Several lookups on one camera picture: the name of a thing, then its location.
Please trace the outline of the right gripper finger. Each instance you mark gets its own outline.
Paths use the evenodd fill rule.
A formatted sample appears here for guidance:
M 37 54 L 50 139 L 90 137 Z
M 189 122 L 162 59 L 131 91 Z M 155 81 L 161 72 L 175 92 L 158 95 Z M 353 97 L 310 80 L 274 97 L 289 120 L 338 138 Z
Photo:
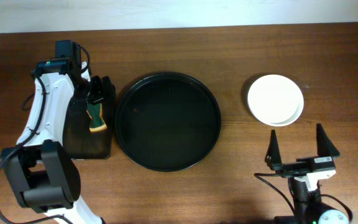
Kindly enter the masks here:
M 321 123 L 316 125 L 316 143 L 317 155 L 319 157 L 337 158 L 341 155 L 335 145 L 328 138 Z
M 270 133 L 270 142 L 265 155 L 265 163 L 271 170 L 280 170 L 282 167 L 282 159 L 278 146 L 277 135 L 274 129 L 271 130 Z

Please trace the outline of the green and yellow sponge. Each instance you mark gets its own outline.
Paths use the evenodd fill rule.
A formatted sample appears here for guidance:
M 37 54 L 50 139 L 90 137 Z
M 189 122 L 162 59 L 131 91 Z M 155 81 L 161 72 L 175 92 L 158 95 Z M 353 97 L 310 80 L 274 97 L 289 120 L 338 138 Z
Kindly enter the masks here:
M 86 112 L 90 118 L 89 130 L 91 133 L 97 133 L 107 129 L 106 122 L 103 119 L 103 107 L 101 103 L 88 104 Z

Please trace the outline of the white plate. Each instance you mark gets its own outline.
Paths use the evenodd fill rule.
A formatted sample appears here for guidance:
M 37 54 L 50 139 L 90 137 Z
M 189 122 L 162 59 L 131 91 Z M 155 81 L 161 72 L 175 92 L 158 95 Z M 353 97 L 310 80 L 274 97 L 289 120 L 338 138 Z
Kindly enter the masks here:
M 300 87 L 282 75 L 264 75 L 256 79 L 247 92 L 248 108 L 259 121 L 265 112 L 274 108 L 290 109 L 301 101 L 305 104 Z

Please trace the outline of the light grey plate bottom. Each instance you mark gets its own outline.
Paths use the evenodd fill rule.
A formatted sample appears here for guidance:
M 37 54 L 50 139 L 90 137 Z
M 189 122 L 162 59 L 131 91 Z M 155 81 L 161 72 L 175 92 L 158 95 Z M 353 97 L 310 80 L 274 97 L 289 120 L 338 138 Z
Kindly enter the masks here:
M 294 123 L 302 114 L 304 102 L 301 101 L 296 107 L 288 108 L 274 108 L 262 114 L 261 122 L 270 126 L 288 126 Z

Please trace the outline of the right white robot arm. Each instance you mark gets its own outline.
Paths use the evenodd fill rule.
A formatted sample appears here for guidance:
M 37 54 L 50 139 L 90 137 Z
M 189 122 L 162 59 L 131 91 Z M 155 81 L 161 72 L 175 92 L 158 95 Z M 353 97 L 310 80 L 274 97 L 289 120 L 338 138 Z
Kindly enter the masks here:
M 292 216 L 276 216 L 274 223 L 351 223 L 353 214 L 343 202 L 322 194 L 319 181 L 336 173 L 334 159 L 340 152 L 326 135 L 321 124 L 316 125 L 317 155 L 284 164 L 275 130 L 271 130 L 265 163 L 274 171 L 267 177 L 282 177 L 288 181 L 292 202 L 276 187 L 272 187 L 289 204 Z

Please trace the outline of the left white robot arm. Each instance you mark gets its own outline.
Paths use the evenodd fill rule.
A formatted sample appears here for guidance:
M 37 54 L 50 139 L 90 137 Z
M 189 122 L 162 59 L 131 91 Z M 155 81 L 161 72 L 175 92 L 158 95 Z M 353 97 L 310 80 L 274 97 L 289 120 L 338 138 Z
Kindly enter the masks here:
M 111 153 L 116 90 L 109 77 L 94 76 L 86 49 L 59 40 L 55 56 L 38 62 L 26 126 L 14 147 L 1 152 L 17 203 L 59 223 L 102 223 L 81 197 L 76 160 Z

